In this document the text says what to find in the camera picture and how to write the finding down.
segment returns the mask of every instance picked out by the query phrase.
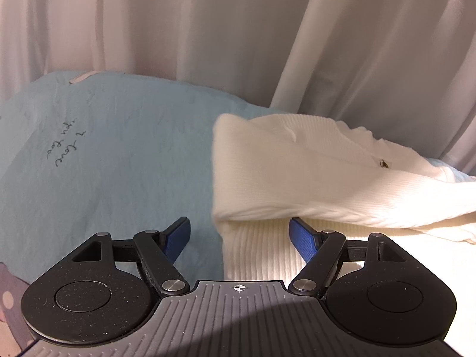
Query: cream knit garment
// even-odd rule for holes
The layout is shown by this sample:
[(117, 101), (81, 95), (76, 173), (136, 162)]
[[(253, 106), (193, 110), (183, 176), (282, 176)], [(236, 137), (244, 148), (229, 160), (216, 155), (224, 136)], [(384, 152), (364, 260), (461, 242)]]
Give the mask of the cream knit garment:
[(476, 356), (476, 182), (455, 183), (448, 168), (362, 127), (230, 114), (214, 127), (213, 180), (227, 279), (287, 285), (304, 266), (289, 241), (293, 216), (349, 239), (382, 232), (453, 290), (459, 309), (446, 341)]

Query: light blue fabric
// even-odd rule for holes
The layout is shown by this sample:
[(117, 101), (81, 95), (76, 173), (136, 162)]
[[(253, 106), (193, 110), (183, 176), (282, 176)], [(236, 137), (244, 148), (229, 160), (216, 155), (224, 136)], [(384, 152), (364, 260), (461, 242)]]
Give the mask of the light blue fabric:
[(467, 175), (466, 173), (460, 172), (459, 170), (453, 168), (451, 165), (448, 165), (446, 162), (438, 160), (436, 158), (427, 158), (427, 161), (433, 165), (434, 167), (448, 167), (451, 169), (453, 174), (455, 175), (456, 182), (468, 182), (468, 181), (476, 181), (473, 177)]
[(32, 282), (95, 232), (132, 238), (187, 216), (191, 239), (176, 267), (192, 285), (222, 279), (212, 127), (222, 113), (276, 111), (152, 77), (107, 72), (70, 84), (78, 74), (50, 73), (0, 106), (0, 261)]

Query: gray ribbed plate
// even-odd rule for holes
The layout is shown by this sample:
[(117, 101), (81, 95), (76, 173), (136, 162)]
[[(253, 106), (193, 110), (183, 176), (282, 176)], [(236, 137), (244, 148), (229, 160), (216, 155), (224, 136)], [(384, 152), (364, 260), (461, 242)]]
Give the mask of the gray ribbed plate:
[(151, 319), (123, 339), (84, 348), (62, 347), (42, 340), (25, 356), (454, 357), (458, 354), (443, 342), (391, 348), (354, 339), (329, 320), (316, 299), (293, 295), (280, 282), (202, 281), (187, 295), (163, 299)]

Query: purple fabric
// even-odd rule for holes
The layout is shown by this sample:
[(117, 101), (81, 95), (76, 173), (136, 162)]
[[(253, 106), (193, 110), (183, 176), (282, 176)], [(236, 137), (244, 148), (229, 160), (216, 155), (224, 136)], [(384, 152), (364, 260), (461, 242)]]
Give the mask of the purple fabric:
[(27, 288), (28, 283), (10, 274), (7, 266), (0, 263), (0, 307), (11, 334), (22, 350), (28, 346), (29, 341), (33, 341), (21, 315), (21, 297)]

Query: curtain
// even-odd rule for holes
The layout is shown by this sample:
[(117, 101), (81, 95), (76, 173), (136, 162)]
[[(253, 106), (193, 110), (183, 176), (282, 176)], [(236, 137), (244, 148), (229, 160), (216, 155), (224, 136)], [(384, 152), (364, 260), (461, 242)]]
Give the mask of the curtain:
[(0, 102), (55, 70), (158, 76), (364, 126), (476, 176), (475, 5), (0, 0)]

